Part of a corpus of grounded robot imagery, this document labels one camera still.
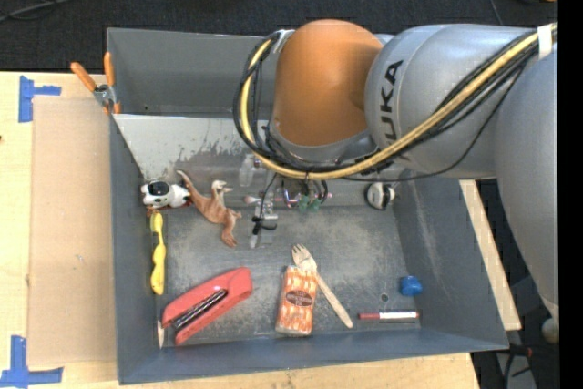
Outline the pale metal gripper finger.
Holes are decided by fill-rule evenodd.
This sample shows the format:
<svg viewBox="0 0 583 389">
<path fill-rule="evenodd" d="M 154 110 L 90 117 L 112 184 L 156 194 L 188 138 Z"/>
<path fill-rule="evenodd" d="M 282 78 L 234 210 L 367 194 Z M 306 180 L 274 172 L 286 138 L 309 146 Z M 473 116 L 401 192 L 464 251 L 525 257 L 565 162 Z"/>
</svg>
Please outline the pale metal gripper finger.
<svg viewBox="0 0 583 389">
<path fill-rule="evenodd" d="M 257 206 L 254 209 L 254 214 L 251 218 L 251 221 L 253 223 L 253 228 L 252 228 L 251 235 L 250 235 L 250 248 L 255 249 L 259 244 L 259 238 L 260 238 L 262 221 L 263 221 L 262 205 L 260 202 L 257 204 Z"/>
<path fill-rule="evenodd" d="M 273 244 L 275 230 L 278 225 L 278 214 L 273 208 L 272 202 L 267 202 L 263 207 L 262 243 Z"/>
</svg>

